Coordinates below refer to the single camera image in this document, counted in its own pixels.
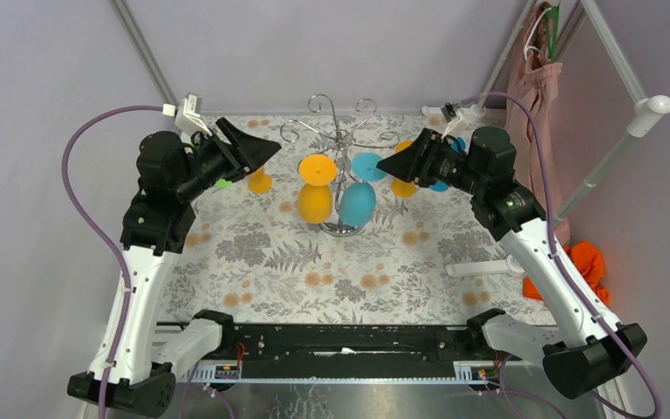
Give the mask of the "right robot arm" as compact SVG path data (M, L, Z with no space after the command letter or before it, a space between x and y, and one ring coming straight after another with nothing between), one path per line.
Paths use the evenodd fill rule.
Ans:
M443 182L471 196L476 220L522 267L557 323L528 325L500 309L468 320L465 346L486 360L496 351L540 367L558 393L576 399L622 375L647 343L642 327L625 325L589 288L555 236L532 192L515 178L516 150L499 127L477 128L468 151L455 151L429 128L378 169L428 187Z

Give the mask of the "orange wine glass front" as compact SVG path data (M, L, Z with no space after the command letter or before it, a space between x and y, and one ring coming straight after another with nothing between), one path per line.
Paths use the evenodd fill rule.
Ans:
M298 195L298 214L307 223L326 221L333 210L330 183L338 173L337 165L327 155L308 155L299 163L298 173L304 182Z

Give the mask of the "orange wine glass back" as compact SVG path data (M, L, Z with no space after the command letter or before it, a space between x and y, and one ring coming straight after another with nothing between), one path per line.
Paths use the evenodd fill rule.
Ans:
M273 178L260 168L248 176L248 189L251 193L261 195L268 192L273 185Z

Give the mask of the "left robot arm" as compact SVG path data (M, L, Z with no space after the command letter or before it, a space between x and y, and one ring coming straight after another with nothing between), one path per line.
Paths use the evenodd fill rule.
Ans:
M247 134L222 118L212 131L184 141L172 131L145 137L136 167L138 191L109 248L120 278L101 345L87 370L73 375L67 393L109 409L158 418L174 397L177 380L206 355L236 351L233 318L198 312L179 334L154 347L154 331L169 273L195 221L194 200L220 180L239 182L281 150L276 141Z

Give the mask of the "green wine glass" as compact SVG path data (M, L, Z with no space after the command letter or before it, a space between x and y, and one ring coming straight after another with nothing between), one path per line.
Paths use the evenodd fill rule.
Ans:
M231 182L231 181L227 181L227 180L221 179L221 180L219 180L219 181L217 181L217 182L215 183L215 187L216 187L217 189L226 189L226 188L231 187L233 184L234 184L234 183Z

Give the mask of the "blue wine glass front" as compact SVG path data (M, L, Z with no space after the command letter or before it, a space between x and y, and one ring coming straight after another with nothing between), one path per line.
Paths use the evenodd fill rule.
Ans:
M375 153L359 153L352 158L357 181L345 190L340 201L338 215L343 223L363 227L371 220L377 203L373 183L386 178L386 172L377 167L381 160Z

